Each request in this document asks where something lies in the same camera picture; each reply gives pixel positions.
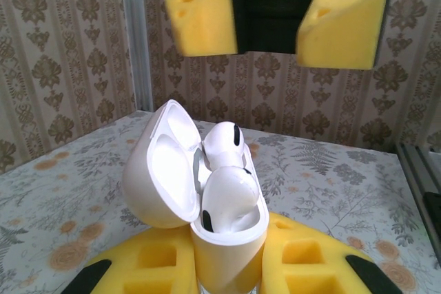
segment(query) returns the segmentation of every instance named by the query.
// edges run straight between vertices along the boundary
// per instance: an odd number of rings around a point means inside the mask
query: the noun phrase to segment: open charging case
[[[249,147],[245,168],[258,183]],[[201,197],[211,171],[194,121],[175,100],[149,120],[123,172],[122,191],[131,212],[151,227],[190,224],[196,273],[210,293],[247,293],[260,279],[269,212],[259,185],[249,226],[235,233],[203,228]]]

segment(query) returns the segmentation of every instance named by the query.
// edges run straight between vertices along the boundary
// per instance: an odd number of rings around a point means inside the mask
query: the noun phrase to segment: wallpaper
[[[440,0],[391,0],[374,70],[300,67],[289,54],[184,58],[163,0],[145,0],[153,98],[197,119],[389,151],[441,149]]]
[[[134,110],[122,0],[0,0],[0,173]]]

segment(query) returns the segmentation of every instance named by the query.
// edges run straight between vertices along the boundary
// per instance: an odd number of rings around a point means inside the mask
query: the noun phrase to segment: airpods pro earbud
[[[240,231],[241,219],[254,210],[258,199],[258,184],[251,172],[241,167],[218,168],[203,192],[203,227],[214,233]]]
[[[203,142],[212,171],[220,167],[243,167],[243,133],[233,122],[216,124]]]

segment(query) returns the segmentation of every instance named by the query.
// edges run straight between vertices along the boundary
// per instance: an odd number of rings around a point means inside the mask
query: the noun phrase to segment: case lid
[[[195,221],[201,205],[201,166],[197,127],[178,102],[166,102],[150,119],[126,164],[123,193],[129,208],[153,227]]]

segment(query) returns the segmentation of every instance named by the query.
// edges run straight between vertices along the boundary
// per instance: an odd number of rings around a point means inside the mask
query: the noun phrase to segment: yellow foam block
[[[365,254],[317,230],[270,214],[260,294],[371,294],[345,257]]]
[[[165,0],[184,56],[237,53],[232,0]]]
[[[297,33],[309,67],[371,69],[387,0],[312,0]]]
[[[112,264],[92,294],[198,294],[189,226],[148,229],[89,262]]]

